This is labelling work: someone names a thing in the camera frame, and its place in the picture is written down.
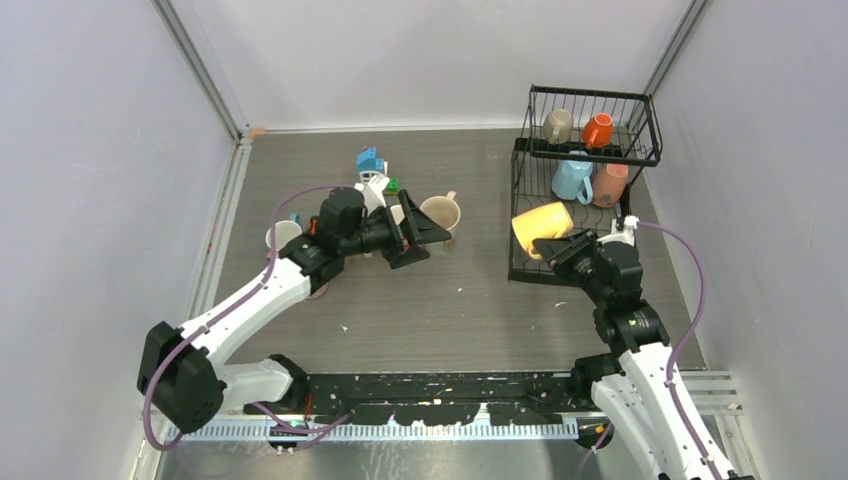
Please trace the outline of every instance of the blue mug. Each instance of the blue mug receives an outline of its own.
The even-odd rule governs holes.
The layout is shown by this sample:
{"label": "blue mug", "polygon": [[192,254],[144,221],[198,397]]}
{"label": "blue mug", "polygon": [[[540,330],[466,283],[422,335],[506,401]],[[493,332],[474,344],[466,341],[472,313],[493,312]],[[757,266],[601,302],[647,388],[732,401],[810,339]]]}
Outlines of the blue mug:
{"label": "blue mug", "polygon": [[[571,155],[589,155],[582,150],[572,150]],[[592,162],[565,160],[559,162],[551,190],[563,200],[577,200],[583,205],[592,202]]]}

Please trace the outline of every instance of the gray floor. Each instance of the gray floor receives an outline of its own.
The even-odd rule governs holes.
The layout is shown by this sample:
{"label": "gray floor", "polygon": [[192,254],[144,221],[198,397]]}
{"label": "gray floor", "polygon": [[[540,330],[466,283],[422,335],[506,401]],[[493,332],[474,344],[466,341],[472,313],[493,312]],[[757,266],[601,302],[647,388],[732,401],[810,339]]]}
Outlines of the gray floor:
{"label": "gray floor", "polygon": [[[157,480],[534,480],[574,478],[585,450],[571,441],[416,441],[325,443],[274,455],[267,445],[180,445],[163,457]],[[590,461],[583,480],[632,478],[638,469],[624,442],[614,437]]]}
{"label": "gray floor", "polygon": [[[564,370],[608,351],[594,331],[583,292],[508,282],[510,153],[515,130],[269,135],[257,138],[217,292],[220,301],[263,268],[275,205],[299,187],[352,184],[356,154],[376,146],[419,203],[457,192],[462,220],[450,256],[392,271],[383,259],[353,258],[322,298],[269,323],[233,356],[257,361],[284,353],[311,372]],[[285,213],[317,213],[327,192]],[[643,182],[633,210],[656,220]],[[644,297],[674,341],[689,324],[660,234],[639,231]],[[694,342],[683,368],[703,366]]]}

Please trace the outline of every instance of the black wire rack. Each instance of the black wire rack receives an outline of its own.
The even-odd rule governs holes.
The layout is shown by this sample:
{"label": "black wire rack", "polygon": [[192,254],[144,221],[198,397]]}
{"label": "black wire rack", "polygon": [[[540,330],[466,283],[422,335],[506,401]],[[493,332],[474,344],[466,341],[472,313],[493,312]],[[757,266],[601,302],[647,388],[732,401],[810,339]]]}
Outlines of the black wire rack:
{"label": "black wire rack", "polygon": [[[553,145],[542,138],[542,124],[545,117],[557,108],[570,109],[574,128],[570,142]],[[587,149],[580,140],[583,127],[590,118],[601,112],[613,117],[612,140],[604,148]],[[582,150],[588,155],[568,153],[573,150]],[[593,229],[600,236],[606,235],[612,231],[613,221],[631,213],[631,186],[645,167],[654,167],[659,163],[661,152],[662,134],[649,95],[534,85],[530,88],[530,101],[521,137],[515,139],[512,152],[511,218],[536,207],[561,201],[574,221],[574,232]],[[599,208],[591,204],[582,205],[577,201],[560,200],[553,194],[551,181],[558,163],[563,160],[618,163],[637,166],[638,169],[631,169],[630,180],[619,203],[612,208]],[[509,258],[510,280],[567,285],[554,276],[543,261],[530,258],[515,238],[511,226]]]}

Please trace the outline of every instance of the mug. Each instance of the mug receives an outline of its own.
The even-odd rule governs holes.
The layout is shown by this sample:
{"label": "mug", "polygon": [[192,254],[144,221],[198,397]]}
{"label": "mug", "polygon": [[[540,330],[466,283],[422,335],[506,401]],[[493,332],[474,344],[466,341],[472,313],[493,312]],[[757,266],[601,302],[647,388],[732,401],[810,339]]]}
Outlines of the mug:
{"label": "mug", "polygon": [[583,129],[583,142],[586,148],[603,148],[612,139],[612,117],[599,113],[589,120]]}
{"label": "mug", "polygon": [[[281,222],[277,222],[274,226],[274,240],[277,244],[277,248],[274,250],[280,251],[283,247],[286,246],[292,239],[297,237],[303,233],[303,229],[300,228],[300,225],[291,221],[291,220],[283,220]],[[269,228],[267,232],[265,232],[265,245],[268,248],[271,248],[271,229]]]}
{"label": "mug", "polygon": [[512,231],[521,248],[530,258],[541,260],[533,246],[537,238],[562,238],[574,228],[571,215],[562,202],[549,203],[522,213],[512,219]]}
{"label": "mug", "polygon": [[595,190],[592,203],[599,207],[612,207],[618,203],[627,186],[627,165],[608,163],[602,168],[592,183]]}
{"label": "mug", "polygon": [[545,117],[542,136],[551,144],[569,142],[572,128],[574,128],[574,118],[571,112],[558,108]]}
{"label": "mug", "polygon": [[456,227],[459,225],[459,217],[462,215],[462,211],[454,198],[456,198],[456,192],[448,192],[445,196],[430,197],[424,200],[419,207],[421,213],[427,215],[430,220],[436,222],[451,234],[450,240],[422,245],[431,255],[446,255],[453,250],[456,244]]}
{"label": "mug", "polygon": [[[570,155],[589,155],[582,150],[572,150]],[[592,202],[592,162],[564,160],[559,162],[551,190],[563,200],[578,200],[583,205]]]}

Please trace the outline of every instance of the orange mug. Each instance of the orange mug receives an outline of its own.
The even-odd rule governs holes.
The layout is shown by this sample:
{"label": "orange mug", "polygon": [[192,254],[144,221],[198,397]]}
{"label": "orange mug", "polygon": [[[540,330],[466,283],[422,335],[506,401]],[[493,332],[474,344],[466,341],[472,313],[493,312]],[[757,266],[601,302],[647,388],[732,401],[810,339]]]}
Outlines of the orange mug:
{"label": "orange mug", "polygon": [[618,199],[627,187],[627,165],[608,163],[596,175],[592,182],[592,203],[609,208],[618,203]]}
{"label": "orange mug", "polygon": [[599,113],[589,120],[583,129],[583,142],[586,148],[603,148],[612,139],[612,117]]}

